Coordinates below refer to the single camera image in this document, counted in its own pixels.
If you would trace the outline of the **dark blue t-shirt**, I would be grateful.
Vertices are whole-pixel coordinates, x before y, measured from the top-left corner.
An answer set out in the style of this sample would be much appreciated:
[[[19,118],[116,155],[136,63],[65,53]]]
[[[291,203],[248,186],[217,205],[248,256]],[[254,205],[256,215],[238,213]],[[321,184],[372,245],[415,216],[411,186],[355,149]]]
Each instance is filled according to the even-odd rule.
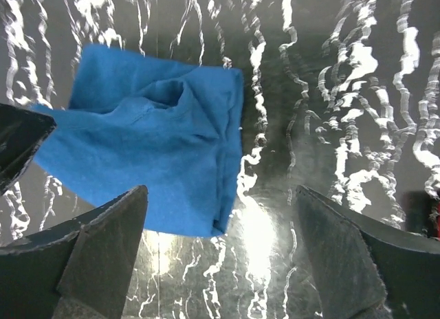
[[[242,157],[243,74],[105,45],[82,51],[67,109],[35,162],[93,206],[148,189],[144,226],[187,237],[227,230]]]

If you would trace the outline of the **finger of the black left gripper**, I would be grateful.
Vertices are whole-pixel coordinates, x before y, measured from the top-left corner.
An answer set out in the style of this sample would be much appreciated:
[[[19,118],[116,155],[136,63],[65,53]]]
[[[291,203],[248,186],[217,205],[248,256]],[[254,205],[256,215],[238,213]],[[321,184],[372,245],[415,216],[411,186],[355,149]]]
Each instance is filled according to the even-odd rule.
[[[24,174],[56,122],[48,115],[1,105],[1,194]]]

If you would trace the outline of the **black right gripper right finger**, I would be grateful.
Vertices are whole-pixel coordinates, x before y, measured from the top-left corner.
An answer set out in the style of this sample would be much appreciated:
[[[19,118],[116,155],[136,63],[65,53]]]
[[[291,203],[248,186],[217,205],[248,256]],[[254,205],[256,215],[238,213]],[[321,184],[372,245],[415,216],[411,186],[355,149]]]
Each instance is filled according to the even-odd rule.
[[[323,318],[438,318],[439,240],[398,230],[306,187],[299,226]]]

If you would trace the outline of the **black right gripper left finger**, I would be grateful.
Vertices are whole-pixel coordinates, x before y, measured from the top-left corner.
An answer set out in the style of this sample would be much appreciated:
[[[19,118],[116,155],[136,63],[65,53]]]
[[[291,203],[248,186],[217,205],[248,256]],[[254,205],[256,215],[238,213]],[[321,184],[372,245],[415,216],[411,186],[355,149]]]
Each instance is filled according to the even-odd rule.
[[[147,209],[137,186],[1,248],[2,318],[121,318]]]

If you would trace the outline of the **red folded t-shirt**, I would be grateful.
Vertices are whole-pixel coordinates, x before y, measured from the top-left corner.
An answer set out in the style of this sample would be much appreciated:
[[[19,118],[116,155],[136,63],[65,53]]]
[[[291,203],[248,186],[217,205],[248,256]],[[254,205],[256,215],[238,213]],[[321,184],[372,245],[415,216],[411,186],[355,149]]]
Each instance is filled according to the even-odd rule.
[[[439,238],[439,199],[425,191],[409,191],[402,197],[405,230],[428,238]]]

